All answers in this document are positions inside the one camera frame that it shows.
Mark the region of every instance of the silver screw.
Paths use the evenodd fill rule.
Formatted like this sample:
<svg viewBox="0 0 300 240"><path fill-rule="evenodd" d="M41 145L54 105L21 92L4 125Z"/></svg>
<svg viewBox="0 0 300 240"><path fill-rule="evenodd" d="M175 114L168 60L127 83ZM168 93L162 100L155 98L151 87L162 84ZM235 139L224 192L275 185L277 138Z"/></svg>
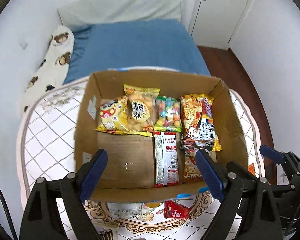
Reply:
<svg viewBox="0 0 300 240"><path fill-rule="evenodd" d="M44 182L44 177L37 178L37 182L38 182L38 183Z"/></svg>
<svg viewBox="0 0 300 240"><path fill-rule="evenodd" d="M67 174L68 179L73 179L75 177L75 172L70 172Z"/></svg>
<svg viewBox="0 0 300 240"><path fill-rule="evenodd" d="M235 179L237 177L237 174L235 174L234 172L229 172L228 177L231 179Z"/></svg>
<svg viewBox="0 0 300 240"><path fill-rule="evenodd" d="M262 183L266 183L267 182L267 179L265 177L260 177L259 180L262 182Z"/></svg>

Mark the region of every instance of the white door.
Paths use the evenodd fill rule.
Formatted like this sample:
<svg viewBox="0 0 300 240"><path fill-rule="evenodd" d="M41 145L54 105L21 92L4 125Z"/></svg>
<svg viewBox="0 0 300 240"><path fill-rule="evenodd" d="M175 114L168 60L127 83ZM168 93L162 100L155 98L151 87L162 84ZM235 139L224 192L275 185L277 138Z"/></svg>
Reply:
<svg viewBox="0 0 300 240"><path fill-rule="evenodd" d="M192 37L196 45L228 49L248 0L201 0Z"/></svg>

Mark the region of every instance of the bear print blanket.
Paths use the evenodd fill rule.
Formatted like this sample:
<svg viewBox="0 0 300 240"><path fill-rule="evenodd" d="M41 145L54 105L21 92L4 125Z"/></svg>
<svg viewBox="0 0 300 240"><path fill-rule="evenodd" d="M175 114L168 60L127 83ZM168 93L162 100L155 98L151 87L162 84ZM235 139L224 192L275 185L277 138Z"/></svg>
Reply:
<svg viewBox="0 0 300 240"><path fill-rule="evenodd" d="M62 86L69 69L73 52L74 35L63 25L53 32L48 52L34 76L29 80L22 100L22 109L26 111L48 90Z"/></svg>

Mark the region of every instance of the barcode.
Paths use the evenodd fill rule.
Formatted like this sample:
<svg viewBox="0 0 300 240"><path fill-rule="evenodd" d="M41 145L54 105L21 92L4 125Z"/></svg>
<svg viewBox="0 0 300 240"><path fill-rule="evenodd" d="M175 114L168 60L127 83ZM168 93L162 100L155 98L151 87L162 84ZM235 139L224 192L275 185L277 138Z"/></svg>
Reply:
<svg viewBox="0 0 300 240"><path fill-rule="evenodd" d="M171 156L171 168L177 168L178 167L178 160L176 155Z"/></svg>

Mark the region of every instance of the white wall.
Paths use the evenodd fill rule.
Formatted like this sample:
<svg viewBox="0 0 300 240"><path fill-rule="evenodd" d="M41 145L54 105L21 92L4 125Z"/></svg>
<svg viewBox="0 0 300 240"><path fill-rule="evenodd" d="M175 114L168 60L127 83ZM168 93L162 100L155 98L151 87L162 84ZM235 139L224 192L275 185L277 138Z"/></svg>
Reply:
<svg viewBox="0 0 300 240"><path fill-rule="evenodd" d="M22 218L15 144L20 124L20 98L42 61L50 34L60 24L57 7L72 0L11 0L0 15L0 188L17 233ZM187 0L188 26L195 0ZM18 45L26 41L22 50ZM10 233L0 203L0 223Z"/></svg>
<svg viewBox="0 0 300 240"><path fill-rule="evenodd" d="M274 146L300 157L300 11L292 0L253 0L230 44L266 111Z"/></svg>

